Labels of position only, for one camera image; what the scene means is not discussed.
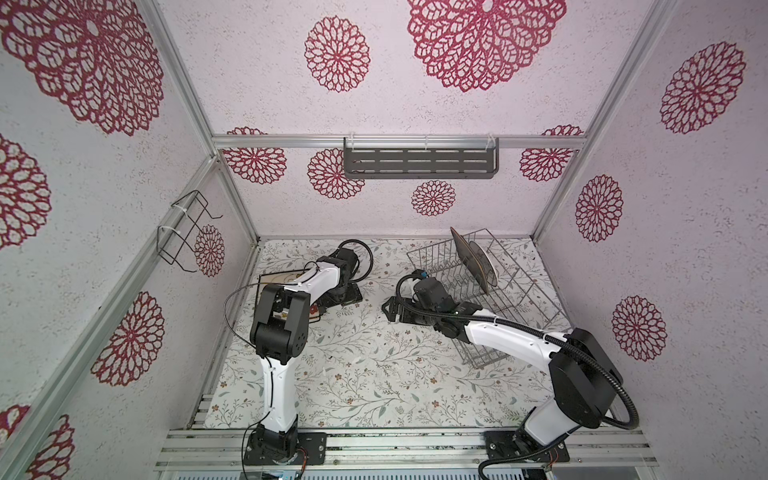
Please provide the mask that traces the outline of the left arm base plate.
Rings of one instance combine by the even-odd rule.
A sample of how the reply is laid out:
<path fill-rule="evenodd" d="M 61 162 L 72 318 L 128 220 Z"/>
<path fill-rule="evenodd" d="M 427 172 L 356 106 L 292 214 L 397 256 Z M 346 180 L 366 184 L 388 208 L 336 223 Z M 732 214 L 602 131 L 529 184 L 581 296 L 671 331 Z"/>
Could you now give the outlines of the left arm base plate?
<path fill-rule="evenodd" d="M 276 433 L 257 430 L 246 443 L 243 464 L 322 465 L 325 462 L 328 435 L 325 432 Z"/>

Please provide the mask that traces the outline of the dark square floral plate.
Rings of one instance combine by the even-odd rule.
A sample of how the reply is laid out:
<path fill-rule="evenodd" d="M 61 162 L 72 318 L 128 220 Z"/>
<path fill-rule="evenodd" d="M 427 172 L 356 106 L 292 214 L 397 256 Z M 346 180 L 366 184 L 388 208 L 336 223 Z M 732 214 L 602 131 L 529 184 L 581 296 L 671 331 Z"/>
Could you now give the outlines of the dark square floral plate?
<path fill-rule="evenodd" d="M 258 277 L 258 285 L 256 292 L 256 301 L 259 301 L 264 288 L 268 284 L 291 284 L 295 280 L 305 273 L 302 269 L 263 272 Z M 325 313 L 324 307 L 319 307 L 317 304 L 313 304 L 310 309 L 309 324 L 316 324 L 320 322 Z"/>

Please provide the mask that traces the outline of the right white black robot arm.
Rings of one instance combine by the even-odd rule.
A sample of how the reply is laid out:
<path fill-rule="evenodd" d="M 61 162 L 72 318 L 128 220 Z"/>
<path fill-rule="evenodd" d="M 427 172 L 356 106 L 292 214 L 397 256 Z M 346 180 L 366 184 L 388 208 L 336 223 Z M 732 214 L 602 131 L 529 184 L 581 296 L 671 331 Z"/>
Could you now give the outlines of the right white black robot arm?
<path fill-rule="evenodd" d="M 622 380 L 583 329 L 545 332 L 479 304 L 458 302 L 439 280 L 419 270 L 398 281 L 382 312 L 390 322 L 430 327 L 449 339 L 487 347 L 546 371 L 552 396 L 519 428 L 521 440 L 530 448 L 559 443 L 580 428 L 618 424 L 607 413 L 616 398 L 626 395 Z"/>

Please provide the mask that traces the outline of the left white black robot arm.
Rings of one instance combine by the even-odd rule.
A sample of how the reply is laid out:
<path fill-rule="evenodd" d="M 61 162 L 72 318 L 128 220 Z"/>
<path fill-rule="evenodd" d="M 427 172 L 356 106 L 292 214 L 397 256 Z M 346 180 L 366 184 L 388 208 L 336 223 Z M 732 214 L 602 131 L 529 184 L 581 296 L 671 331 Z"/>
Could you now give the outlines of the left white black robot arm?
<path fill-rule="evenodd" d="M 362 293 L 355 277 L 360 260 L 340 243 L 333 253 L 311 262 L 287 283 L 269 283 L 256 302 L 249 342 L 259 357 L 263 379 L 262 417 L 249 428 L 243 462 L 287 464 L 308 455 L 300 447 L 295 372 L 309 339 L 313 307 L 320 313 L 358 303 Z"/>

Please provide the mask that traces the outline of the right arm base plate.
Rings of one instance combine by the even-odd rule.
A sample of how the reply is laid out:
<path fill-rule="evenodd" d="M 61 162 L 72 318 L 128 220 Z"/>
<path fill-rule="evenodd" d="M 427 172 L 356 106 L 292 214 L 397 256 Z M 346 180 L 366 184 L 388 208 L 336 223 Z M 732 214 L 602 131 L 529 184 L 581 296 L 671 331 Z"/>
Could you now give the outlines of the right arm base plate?
<path fill-rule="evenodd" d="M 547 464 L 570 461 L 570 454 L 563 441 L 542 445 L 524 431 L 517 430 L 486 431 L 483 438 L 490 461 Z"/>

